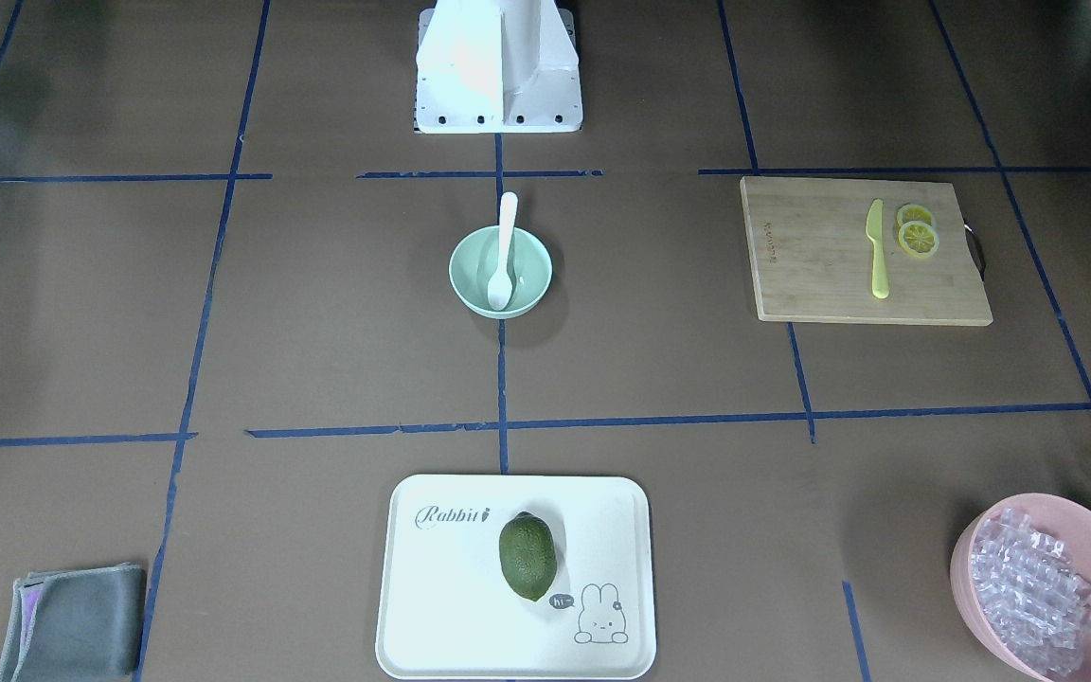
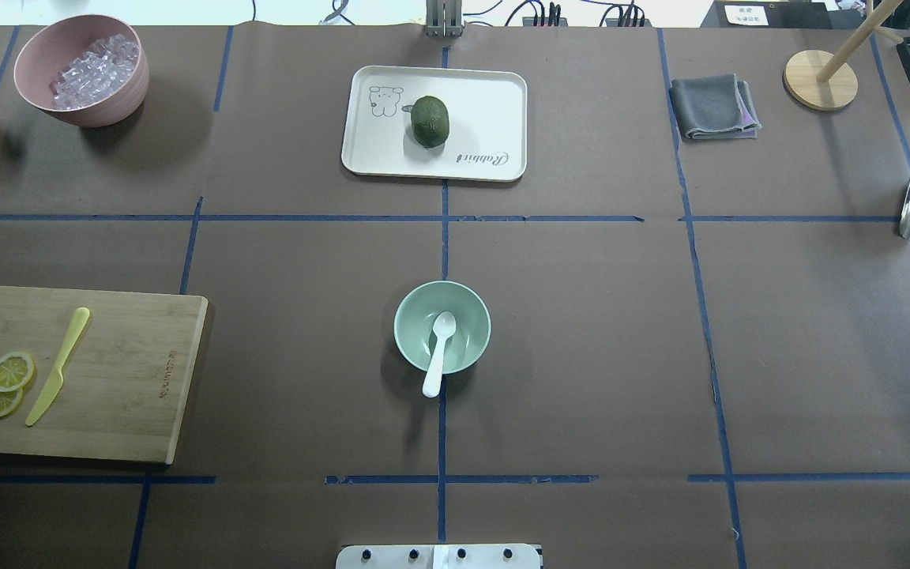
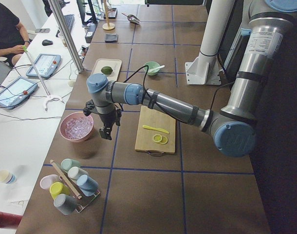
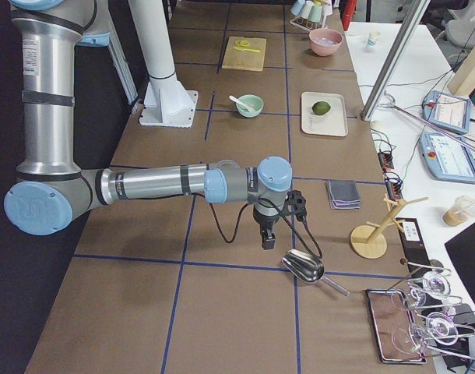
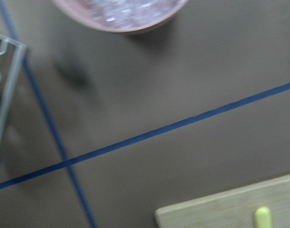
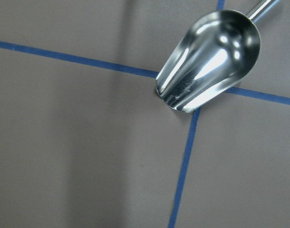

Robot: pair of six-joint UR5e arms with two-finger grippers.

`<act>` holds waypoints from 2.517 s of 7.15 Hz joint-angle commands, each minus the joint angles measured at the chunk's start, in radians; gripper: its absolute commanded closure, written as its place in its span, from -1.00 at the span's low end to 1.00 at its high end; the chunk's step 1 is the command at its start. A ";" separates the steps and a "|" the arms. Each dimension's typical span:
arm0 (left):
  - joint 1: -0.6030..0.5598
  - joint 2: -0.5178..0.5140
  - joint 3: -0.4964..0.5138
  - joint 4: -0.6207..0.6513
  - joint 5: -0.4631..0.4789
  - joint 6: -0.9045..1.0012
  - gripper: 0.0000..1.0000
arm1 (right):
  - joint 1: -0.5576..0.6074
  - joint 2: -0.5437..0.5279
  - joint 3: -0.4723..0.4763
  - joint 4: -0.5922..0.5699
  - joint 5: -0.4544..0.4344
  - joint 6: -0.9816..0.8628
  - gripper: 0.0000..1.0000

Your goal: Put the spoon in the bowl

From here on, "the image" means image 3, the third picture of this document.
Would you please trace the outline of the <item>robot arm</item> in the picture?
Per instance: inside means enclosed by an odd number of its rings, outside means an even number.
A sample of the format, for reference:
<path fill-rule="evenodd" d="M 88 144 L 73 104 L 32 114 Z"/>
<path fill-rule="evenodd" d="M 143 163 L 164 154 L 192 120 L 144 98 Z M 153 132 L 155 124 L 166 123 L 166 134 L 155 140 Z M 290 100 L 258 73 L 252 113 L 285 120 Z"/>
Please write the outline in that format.
<path fill-rule="evenodd" d="M 142 104 L 178 121 L 199 127 L 213 137 L 214 144 L 226 156 L 249 154 L 255 147 L 255 109 L 284 34 L 294 26 L 297 0 L 246 0 L 243 3 L 241 30 L 248 36 L 228 104 L 216 113 L 147 89 L 142 84 L 109 81 L 104 74 L 90 75 L 86 81 L 92 99 L 83 110 L 86 116 L 98 114 L 103 122 L 99 130 L 111 139 L 113 125 L 119 125 L 121 110 L 117 104 Z"/>

